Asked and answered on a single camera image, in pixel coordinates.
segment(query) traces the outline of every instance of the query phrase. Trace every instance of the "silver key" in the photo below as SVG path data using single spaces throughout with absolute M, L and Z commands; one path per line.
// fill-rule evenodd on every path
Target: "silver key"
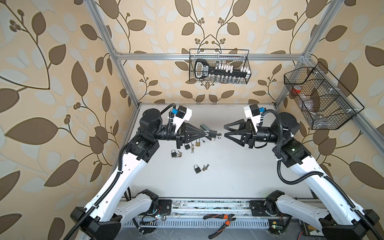
M 207 166 L 204 165 L 204 167 L 203 167 L 203 171 L 207 170 L 207 169 L 208 169 L 208 166 L 209 166 L 209 164 L 207 164 Z

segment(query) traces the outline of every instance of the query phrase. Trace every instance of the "orange-handled pliers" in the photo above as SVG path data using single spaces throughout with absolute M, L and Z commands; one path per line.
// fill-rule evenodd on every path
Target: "orange-handled pliers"
M 220 229 L 218 229 L 215 233 L 211 234 L 208 236 L 209 239 L 213 239 L 217 236 L 219 236 L 219 234 L 226 228 L 230 225 L 230 223 L 232 221 L 235 221 L 236 218 L 233 217 L 235 216 L 234 214 L 229 214 L 229 215 L 226 215 L 226 214 L 209 214 L 209 215 L 206 215 L 203 217 L 203 219 L 209 219 L 209 218 L 220 218 L 220 219 L 228 219 L 221 227 Z

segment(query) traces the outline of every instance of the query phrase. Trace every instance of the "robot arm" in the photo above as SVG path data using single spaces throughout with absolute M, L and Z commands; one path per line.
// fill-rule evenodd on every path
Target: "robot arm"
M 272 151 L 278 157 L 279 178 L 289 185 L 304 181 L 327 208 L 314 208 L 281 191 L 275 191 L 266 198 L 268 214 L 275 215 L 282 212 L 297 217 L 322 231 L 328 240 L 360 240 L 368 230 L 375 231 L 373 225 L 378 222 L 379 216 L 373 210 L 365 210 L 351 200 L 324 172 L 312 154 L 293 138 L 300 128 L 293 115 L 280 113 L 270 127 L 262 127 L 265 109 L 254 104 L 245 107 L 244 111 L 251 119 L 247 121 L 241 119 L 225 125 L 224 128 L 230 132 L 225 133 L 224 136 L 241 146 L 248 144 L 249 148 L 253 148 L 256 141 L 276 143 Z M 239 129 L 231 128 L 238 124 Z M 233 135 L 240 135 L 240 140 L 232 137 Z M 280 172 L 281 163 L 300 178 L 295 181 L 285 180 Z
M 171 106 L 169 122 L 162 125 L 161 114 Z M 175 140 L 177 148 L 180 148 L 184 143 L 201 137 L 221 135 L 185 123 L 192 116 L 192 110 L 183 106 L 178 109 L 175 107 L 175 104 L 171 104 L 162 112 L 152 108 L 143 113 L 136 135 L 120 150 L 118 167 L 84 208 L 76 207 L 72 211 L 71 218 L 75 226 L 64 240 L 68 240 L 79 227 L 94 240 L 112 240 L 128 221 L 140 213 L 156 213 L 158 196 L 149 190 L 142 191 L 123 205 L 118 204 L 134 177 L 159 148 L 158 140 Z

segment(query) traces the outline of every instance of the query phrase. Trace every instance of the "wire basket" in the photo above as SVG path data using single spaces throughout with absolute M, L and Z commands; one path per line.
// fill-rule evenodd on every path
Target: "wire basket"
M 249 50 L 189 50 L 189 79 L 210 83 L 247 84 L 251 77 Z
M 325 78 L 329 73 L 337 80 L 334 87 Z M 284 74 L 284 84 L 313 130 L 336 130 L 364 109 L 361 102 L 319 62 Z M 358 107 L 350 104 L 354 100 Z

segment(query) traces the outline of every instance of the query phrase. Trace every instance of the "leaf wallpaper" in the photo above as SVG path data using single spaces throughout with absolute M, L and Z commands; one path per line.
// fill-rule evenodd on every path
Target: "leaf wallpaper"
M 352 92 L 364 115 L 384 134 L 384 2 L 346 0 L 325 31 L 312 58 L 324 64 Z M 335 131 L 309 130 L 294 100 L 287 96 L 280 106 L 300 122 L 296 138 L 308 148 L 320 166 L 364 208 L 381 218 L 384 208 L 384 158 L 356 125 L 349 121 Z M 384 234 L 380 224 L 375 226 Z M 368 232 L 370 240 L 375 239 Z
M 0 238 L 58 240 L 134 107 L 84 4 L 0 0 L 0 13 Z
M 136 95 L 143 103 L 272 103 L 284 86 L 292 61 L 250 61 L 248 84 L 210 83 L 189 79 L 181 61 L 123 61 Z
M 329 2 L 96 0 L 115 48 L 123 53 L 181 53 L 183 48 L 301 53 Z

